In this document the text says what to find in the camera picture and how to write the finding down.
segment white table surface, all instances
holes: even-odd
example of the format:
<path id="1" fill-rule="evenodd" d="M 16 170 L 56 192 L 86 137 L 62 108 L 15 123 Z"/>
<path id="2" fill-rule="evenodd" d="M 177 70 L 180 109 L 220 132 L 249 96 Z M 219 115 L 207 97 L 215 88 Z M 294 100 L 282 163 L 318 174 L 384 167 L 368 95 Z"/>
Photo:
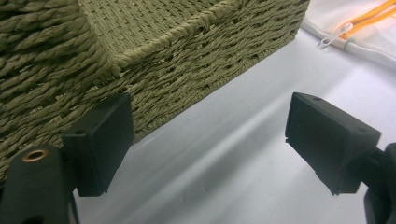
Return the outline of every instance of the white table surface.
<path id="1" fill-rule="evenodd" d="M 76 196 L 82 224 L 365 223 L 285 143 L 294 91 L 321 97 L 396 142 L 396 69 L 296 39 L 133 145 L 109 192 Z"/>

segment black plastic part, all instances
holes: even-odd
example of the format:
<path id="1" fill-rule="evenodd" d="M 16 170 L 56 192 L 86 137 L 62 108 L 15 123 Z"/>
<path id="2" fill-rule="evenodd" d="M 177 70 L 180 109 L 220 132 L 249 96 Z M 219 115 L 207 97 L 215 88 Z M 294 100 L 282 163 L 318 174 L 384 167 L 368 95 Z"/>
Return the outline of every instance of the black plastic part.
<path id="1" fill-rule="evenodd" d="M 100 196 L 134 141 L 131 96 L 119 94 L 99 103 L 62 135 L 64 150 L 77 161 L 78 194 Z"/>
<path id="2" fill-rule="evenodd" d="M 312 95 L 291 98 L 287 142 L 315 170 L 332 194 L 355 193 L 360 180 L 349 164 L 376 151 L 380 132 Z"/>
<path id="3" fill-rule="evenodd" d="M 363 182 L 378 200 L 390 203 L 382 160 L 384 152 L 380 149 L 368 153 L 350 163 L 352 174 Z"/>
<path id="4" fill-rule="evenodd" d="M 383 157 L 384 175 L 392 204 L 396 205 L 396 143 L 389 144 Z"/>
<path id="5" fill-rule="evenodd" d="M 41 146 L 22 152 L 7 174 L 0 223 L 78 223 L 58 148 Z"/>
<path id="6" fill-rule="evenodd" d="M 395 208 L 393 208 L 393 210 L 390 213 L 390 216 L 388 218 L 388 221 L 386 223 L 387 224 L 396 224 L 396 209 Z"/>
<path id="7" fill-rule="evenodd" d="M 364 196 L 364 210 L 367 224 L 385 224 L 389 220 L 391 206 L 378 198 L 370 189 Z"/>

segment green woven basket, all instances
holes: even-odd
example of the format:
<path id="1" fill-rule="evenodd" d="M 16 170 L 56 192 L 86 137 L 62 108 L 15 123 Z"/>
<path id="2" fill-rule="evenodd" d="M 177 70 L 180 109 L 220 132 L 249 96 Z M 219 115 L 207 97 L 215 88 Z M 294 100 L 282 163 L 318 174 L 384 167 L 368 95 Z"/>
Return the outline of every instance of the green woven basket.
<path id="1" fill-rule="evenodd" d="M 60 146 L 64 130 L 117 92 L 133 95 L 141 139 L 289 43 L 307 6 L 0 0 L 0 179 L 17 152 Z"/>

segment white fabric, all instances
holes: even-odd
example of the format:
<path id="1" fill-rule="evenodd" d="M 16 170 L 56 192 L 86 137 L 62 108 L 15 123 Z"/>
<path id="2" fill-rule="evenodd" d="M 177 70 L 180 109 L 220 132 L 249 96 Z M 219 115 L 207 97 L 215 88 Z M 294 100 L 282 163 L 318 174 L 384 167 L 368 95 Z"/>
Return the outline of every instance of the white fabric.
<path id="1" fill-rule="evenodd" d="M 302 26 L 319 38 L 324 38 L 340 25 L 385 2 L 385 0 L 311 0 Z M 396 15 L 360 29 L 347 40 L 338 38 L 332 44 L 396 70 Z"/>

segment wicker basket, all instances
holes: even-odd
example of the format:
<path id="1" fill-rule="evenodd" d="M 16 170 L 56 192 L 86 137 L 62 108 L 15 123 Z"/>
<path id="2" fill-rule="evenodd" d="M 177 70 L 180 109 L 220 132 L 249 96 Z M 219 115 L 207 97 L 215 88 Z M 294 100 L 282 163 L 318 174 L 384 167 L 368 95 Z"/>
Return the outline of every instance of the wicker basket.
<path id="1" fill-rule="evenodd" d="M 0 179 L 17 152 L 59 146 L 75 119 L 117 92 L 133 95 L 141 139 L 289 43 L 307 5 L 0 0 Z"/>

